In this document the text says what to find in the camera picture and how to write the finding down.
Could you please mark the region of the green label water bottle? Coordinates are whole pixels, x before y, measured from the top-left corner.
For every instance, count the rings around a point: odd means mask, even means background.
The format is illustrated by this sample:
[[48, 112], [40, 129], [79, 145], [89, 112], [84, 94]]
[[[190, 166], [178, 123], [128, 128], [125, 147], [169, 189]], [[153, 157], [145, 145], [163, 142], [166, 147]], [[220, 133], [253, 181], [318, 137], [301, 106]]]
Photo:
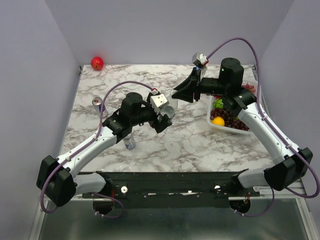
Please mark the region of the green label water bottle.
[[167, 115], [167, 117], [169, 119], [172, 119], [176, 113], [177, 113], [177, 109], [178, 109], [178, 100], [173, 98], [173, 94], [176, 91], [173, 90], [170, 92], [170, 94], [167, 96], [167, 100], [168, 100], [168, 104], [165, 105], [161, 110], [160, 110], [160, 115], [162, 117], [164, 117], [165, 115]]

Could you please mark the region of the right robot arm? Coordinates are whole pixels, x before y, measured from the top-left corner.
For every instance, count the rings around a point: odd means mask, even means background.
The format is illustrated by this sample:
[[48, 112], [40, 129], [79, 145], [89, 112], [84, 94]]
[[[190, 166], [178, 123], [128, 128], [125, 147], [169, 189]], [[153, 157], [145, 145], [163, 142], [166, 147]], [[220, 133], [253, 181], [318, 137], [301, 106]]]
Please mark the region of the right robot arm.
[[172, 97], [193, 103], [202, 94], [221, 96], [224, 108], [255, 134], [274, 163], [266, 169], [241, 171], [230, 183], [230, 191], [236, 196], [255, 186], [269, 186], [282, 191], [302, 178], [313, 158], [312, 151], [292, 142], [265, 112], [259, 111], [256, 96], [242, 86], [244, 68], [239, 60], [232, 57], [223, 59], [218, 78], [204, 77], [202, 71], [195, 66], [190, 75], [174, 88]]

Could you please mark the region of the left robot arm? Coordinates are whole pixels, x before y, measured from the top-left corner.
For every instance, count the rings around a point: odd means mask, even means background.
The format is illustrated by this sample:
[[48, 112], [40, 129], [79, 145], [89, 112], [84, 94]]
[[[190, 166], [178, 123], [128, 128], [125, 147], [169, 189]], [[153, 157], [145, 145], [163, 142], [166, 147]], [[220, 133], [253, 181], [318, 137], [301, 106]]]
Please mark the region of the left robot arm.
[[172, 125], [178, 101], [151, 91], [147, 100], [136, 92], [128, 93], [120, 108], [103, 120], [98, 130], [80, 145], [56, 158], [48, 155], [40, 164], [36, 186], [41, 197], [47, 196], [57, 207], [72, 197], [95, 192], [104, 198], [111, 185], [100, 173], [81, 174], [81, 170], [101, 152], [127, 138], [135, 126], [149, 125], [161, 133]]

